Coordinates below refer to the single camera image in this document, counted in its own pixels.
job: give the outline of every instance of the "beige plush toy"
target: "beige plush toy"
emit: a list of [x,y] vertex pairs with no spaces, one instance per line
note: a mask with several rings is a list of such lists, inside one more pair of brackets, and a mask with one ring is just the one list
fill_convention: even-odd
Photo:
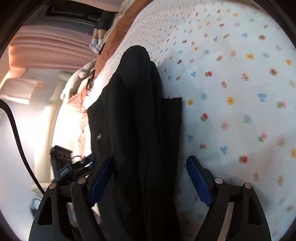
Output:
[[93,61],[90,61],[85,66],[83,66],[81,69],[77,70],[68,80],[65,88],[63,89],[61,93],[61,99],[63,100],[69,100],[73,95],[75,95],[78,91],[78,88],[81,84],[81,82],[87,78],[90,74],[90,71],[94,67],[96,63],[96,59]]

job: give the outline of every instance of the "black camera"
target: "black camera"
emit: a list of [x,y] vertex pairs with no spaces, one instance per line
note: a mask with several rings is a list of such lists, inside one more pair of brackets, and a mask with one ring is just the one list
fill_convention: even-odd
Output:
[[76,163],[72,163],[71,153],[71,150],[57,145],[50,149],[54,171],[53,182],[59,186],[71,185],[79,178],[87,176],[93,169],[95,161],[93,153]]

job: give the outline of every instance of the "child's leg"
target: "child's leg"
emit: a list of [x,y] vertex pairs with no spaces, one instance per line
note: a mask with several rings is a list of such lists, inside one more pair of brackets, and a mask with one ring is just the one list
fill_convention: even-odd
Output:
[[114,19],[115,12],[103,11],[101,20],[98,23],[98,44],[96,45],[97,49],[101,48],[101,45],[104,42],[104,36],[109,30],[111,23]]
[[93,38],[91,40],[91,44],[89,45],[89,47],[91,48],[91,50],[95,53],[98,54],[99,50],[97,49],[96,45],[98,44],[98,30],[97,30],[97,24],[98,22],[96,22],[95,24],[95,29],[94,29],[94,33],[93,33]]

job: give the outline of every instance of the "white sock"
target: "white sock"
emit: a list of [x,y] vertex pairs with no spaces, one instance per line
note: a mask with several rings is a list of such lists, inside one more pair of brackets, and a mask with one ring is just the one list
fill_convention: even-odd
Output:
[[89,45],[89,47],[91,48],[91,50],[92,50],[95,54],[98,54],[98,53],[99,53],[99,50],[96,48],[97,43],[98,43],[98,40],[97,40],[97,39],[92,39],[92,40],[91,40],[91,44]]
[[104,43],[104,40],[103,39],[99,39],[98,40],[98,44],[96,45],[96,48],[97,49],[100,49],[103,43]]

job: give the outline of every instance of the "black fabric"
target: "black fabric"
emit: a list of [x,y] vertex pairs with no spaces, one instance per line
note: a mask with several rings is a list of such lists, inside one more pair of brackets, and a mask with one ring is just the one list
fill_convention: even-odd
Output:
[[101,19],[95,23],[94,28],[98,30],[102,29],[102,30],[108,31],[109,28],[111,27],[111,23],[114,19],[114,16],[115,16],[115,12],[109,12],[109,11],[103,10]]
[[96,167],[112,156],[115,170],[98,203],[107,240],[179,241],[173,191],[181,98],[162,99],[157,68],[133,46],[88,109]]

